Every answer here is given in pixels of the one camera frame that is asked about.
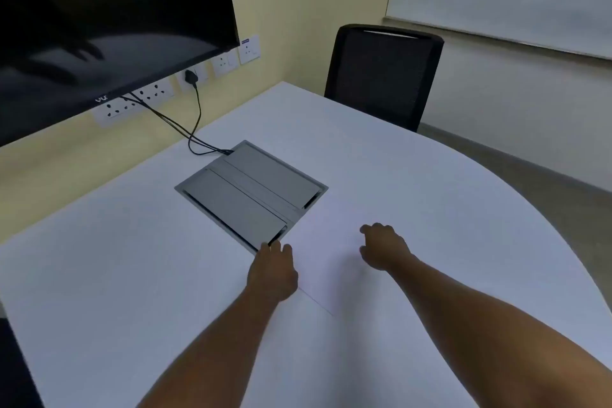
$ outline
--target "cable management box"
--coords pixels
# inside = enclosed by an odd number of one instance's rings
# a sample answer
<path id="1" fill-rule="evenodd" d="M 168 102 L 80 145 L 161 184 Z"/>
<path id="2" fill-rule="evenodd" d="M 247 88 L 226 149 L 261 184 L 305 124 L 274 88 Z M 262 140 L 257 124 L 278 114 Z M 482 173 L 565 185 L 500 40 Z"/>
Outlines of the cable management box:
<path id="1" fill-rule="evenodd" d="M 248 141 L 175 189 L 252 252 L 281 239 L 327 187 Z"/>

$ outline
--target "wall socket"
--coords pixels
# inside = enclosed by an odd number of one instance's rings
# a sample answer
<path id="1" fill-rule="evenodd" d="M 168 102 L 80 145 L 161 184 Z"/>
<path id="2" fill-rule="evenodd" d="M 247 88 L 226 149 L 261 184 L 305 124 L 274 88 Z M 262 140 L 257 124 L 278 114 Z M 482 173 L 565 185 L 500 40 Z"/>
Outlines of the wall socket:
<path id="1" fill-rule="evenodd" d="M 170 83 L 170 78 L 165 77 L 159 81 L 152 82 L 149 85 L 136 89 L 134 94 L 137 95 L 143 102 L 155 108 L 160 103 L 165 102 L 174 96 L 174 88 Z M 124 94 L 125 97 L 132 98 L 130 94 Z M 119 121 L 123 121 L 134 113 L 144 110 L 142 105 L 130 102 L 129 100 L 118 97 L 107 101 L 104 97 L 100 99 L 101 105 L 91 110 L 96 123 L 103 128 L 112 126 Z"/>
<path id="2" fill-rule="evenodd" d="M 232 48 L 229 52 L 216 56 L 211 60 L 211 63 L 212 68 L 215 70 L 215 77 L 223 76 L 240 66 L 235 48 Z"/>
<path id="3" fill-rule="evenodd" d="M 261 48 L 259 47 L 259 36 L 255 34 L 247 39 L 241 40 L 238 47 L 238 55 L 240 55 L 240 63 L 249 63 L 251 60 L 261 56 Z"/>
<path id="4" fill-rule="evenodd" d="M 200 62 L 189 68 L 176 73 L 176 80 L 179 82 L 180 90 L 184 93 L 193 91 L 193 86 L 185 81 L 185 72 L 190 69 L 198 76 L 198 86 L 205 84 L 208 81 L 208 69 L 206 62 Z"/>

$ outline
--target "yellow wall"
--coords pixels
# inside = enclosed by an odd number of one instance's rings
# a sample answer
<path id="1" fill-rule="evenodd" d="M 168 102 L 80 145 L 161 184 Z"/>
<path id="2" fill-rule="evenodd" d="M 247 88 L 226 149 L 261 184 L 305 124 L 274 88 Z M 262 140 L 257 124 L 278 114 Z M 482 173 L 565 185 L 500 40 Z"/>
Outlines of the yellow wall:
<path id="1" fill-rule="evenodd" d="M 241 37 L 259 34 L 263 57 L 200 88 L 205 123 L 279 81 L 323 93 L 335 33 L 380 24 L 387 0 L 234 0 Z M 162 111 L 193 123 L 191 95 Z M 180 137 L 149 113 L 100 129 L 89 113 L 0 149 L 0 242 L 167 148 Z"/>

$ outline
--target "forearm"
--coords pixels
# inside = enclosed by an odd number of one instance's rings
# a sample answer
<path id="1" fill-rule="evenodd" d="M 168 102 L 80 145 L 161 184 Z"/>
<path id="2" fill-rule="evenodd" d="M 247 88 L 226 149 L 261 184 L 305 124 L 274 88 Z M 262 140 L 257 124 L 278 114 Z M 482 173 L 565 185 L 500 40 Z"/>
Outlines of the forearm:
<path id="1" fill-rule="evenodd" d="M 389 270 L 481 407 L 598 407 L 607 368 L 540 321 L 407 256 Z"/>
<path id="2" fill-rule="evenodd" d="M 277 302 L 245 289 L 162 374 L 140 408 L 237 408 Z"/>

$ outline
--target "monitor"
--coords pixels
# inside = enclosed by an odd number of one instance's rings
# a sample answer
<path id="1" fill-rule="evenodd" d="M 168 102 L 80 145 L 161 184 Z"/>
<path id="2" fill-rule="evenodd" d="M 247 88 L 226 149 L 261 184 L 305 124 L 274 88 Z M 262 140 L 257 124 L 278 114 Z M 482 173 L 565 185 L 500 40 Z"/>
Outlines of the monitor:
<path id="1" fill-rule="evenodd" d="M 0 146 L 239 44 L 232 0 L 0 6 Z"/>

